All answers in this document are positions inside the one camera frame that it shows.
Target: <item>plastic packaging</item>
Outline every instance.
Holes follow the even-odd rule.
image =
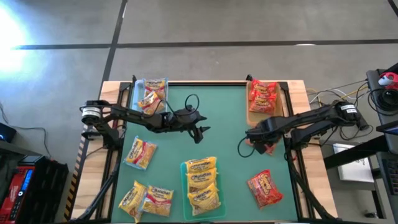
[[[272,181],[269,170],[264,170],[248,180],[248,186],[260,209],[266,205],[273,205],[284,197]]]
[[[260,94],[265,96],[270,96],[271,94],[276,94],[276,86],[277,83],[263,83],[259,80],[253,80],[251,83],[251,91],[249,95],[249,100],[253,100],[255,96],[255,92],[258,91]]]
[[[275,112],[275,105],[276,93],[266,96],[258,91],[255,91],[254,98],[250,103],[249,111],[273,115]]]
[[[188,198],[192,206],[192,215],[199,215],[218,208],[221,202],[217,191],[216,185],[212,183],[205,189],[189,193]]]
[[[142,203],[144,212],[168,217],[172,206],[174,190],[148,186],[148,191]]]
[[[145,93],[144,96],[149,95],[150,92],[155,91],[160,99],[167,99],[166,88],[168,87],[168,78],[160,78],[153,80],[144,79]]]
[[[156,148],[155,144],[143,141],[136,136],[124,163],[137,169],[146,170]]]
[[[212,169],[216,167],[217,158],[214,156],[206,157],[204,159],[192,159],[185,164],[187,165],[187,172],[201,172],[204,170]]]
[[[210,184],[216,183],[217,168],[212,168],[202,172],[187,173],[188,191],[196,192],[205,189]]]
[[[129,190],[119,204],[119,208],[134,217],[136,223],[139,223],[139,220],[141,219],[142,211],[139,209],[142,199],[144,199],[145,192],[146,187],[137,181],[134,181],[133,188]]]
[[[149,115],[158,113],[164,109],[164,103],[160,100],[155,91],[150,92],[144,99],[137,103],[143,112]]]

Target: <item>tray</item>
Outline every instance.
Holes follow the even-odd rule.
[[[166,82],[165,90],[166,90],[166,100],[167,100],[169,97],[169,83],[168,82]],[[134,85],[134,93],[132,95],[131,109],[142,112],[142,109],[138,106],[138,101],[144,99],[144,93],[145,93],[144,80],[143,79],[137,80],[136,84]],[[165,109],[163,111],[159,111],[159,112],[168,111],[167,103],[164,102],[164,105],[165,105]]]
[[[185,165],[185,162],[181,163],[181,181],[182,181],[182,208],[183,208],[183,214],[184,214],[184,219],[186,221],[199,221],[199,220],[208,220],[212,221],[213,219],[216,218],[224,218],[226,216],[226,205],[224,201],[224,193],[223,193],[223,186],[221,182],[221,175],[217,174],[216,181],[217,181],[217,189],[218,189],[218,197],[220,198],[221,205],[217,208],[214,209],[213,211],[206,212],[200,215],[192,215],[192,206],[189,202],[189,199],[187,197],[188,194],[188,184],[187,184],[187,165]]]
[[[251,82],[246,83],[246,118],[248,121],[248,125],[255,127],[256,124],[264,119],[267,119],[271,117],[269,114],[264,114],[264,113],[255,113],[255,112],[250,112],[250,101],[249,101],[249,95],[251,91]],[[275,113],[272,116],[283,116],[284,111],[282,107],[282,99],[281,99],[281,92],[280,92],[280,86],[277,84],[276,86],[276,105],[275,105]]]

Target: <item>yellow noodle package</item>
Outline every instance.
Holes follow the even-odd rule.
[[[187,173],[188,191],[196,192],[205,189],[212,183],[216,183],[217,168],[202,172]]]
[[[192,206],[192,215],[199,215],[212,211],[221,205],[218,198],[218,189],[215,184],[210,184],[207,188],[194,193],[188,193],[188,198]]]
[[[160,99],[166,99],[167,78],[160,78],[154,80],[144,80],[145,93],[149,95],[150,92],[155,91]]]
[[[152,115],[164,109],[164,103],[161,102],[155,91],[150,92],[144,99],[138,101],[138,106],[145,114]]]
[[[216,167],[217,158],[214,156],[206,157],[204,159],[192,159],[185,164],[187,165],[187,172],[201,172],[204,170],[212,169]]]
[[[172,206],[173,192],[173,190],[148,186],[148,191],[142,204],[142,210],[144,212],[168,217]]]
[[[142,215],[142,211],[139,211],[139,208],[145,196],[145,191],[146,187],[144,185],[134,181],[133,188],[124,196],[119,204],[119,208],[134,217],[136,223],[139,222]]]
[[[146,170],[155,153],[156,147],[155,144],[145,142],[136,136],[124,163],[138,169]]]

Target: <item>wooden table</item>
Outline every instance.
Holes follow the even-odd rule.
[[[294,113],[303,113],[310,110],[308,103],[307,92],[303,80],[267,80],[267,82],[287,82],[289,85],[290,98],[292,101]],[[104,82],[100,94],[101,100],[106,100],[110,103],[116,103],[119,95],[119,87],[122,82],[112,81]],[[123,96],[123,105],[126,104],[127,96]],[[284,111],[286,110],[286,103],[282,99]],[[94,151],[102,146],[101,140],[86,141],[81,139],[78,157],[76,159],[75,171],[73,172],[72,184],[65,208],[64,219],[79,217],[92,202],[95,195],[101,187],[101,180],[103,178],[104,164],[106,160],[107,150],[99,150],[98,152],[85,158],[87,153]],[[116,152],[113,152],[113,164],[116,160]],[[314,193],[319,202],[326,208],[326,210],[337,217],[335,203],[330,189],[328,176],[326,174],[325,165],[321,150],[318,146],[309,145],[302,151],[305,163],[305,170],[307,172],[307,179],[311,191]],[[106,194],[105,205],[103,207],[102,217],[108,214],[110,191]],[[308,217],[305,196],[299,188],[300,202],[302,204],[303,216]]]

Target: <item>wooden tray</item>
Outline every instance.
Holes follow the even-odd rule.
[[[249,111],[250,102],[251,102],[251,101],[249,101],[250,91],[251,91],[251,82],[247,82],[246,83],[246,117],[247,117],[248,125],[255,127],[258,122],[260,122],[264,119],[267,119],[271,116],[283,116],[284,115],[279,84],[277,84],[277,86],[276,86],[276,95],[277,95],[276,108],[275,108],[275,113],[273,115],[264,114],[264,113],[255,113],[255,112]]]

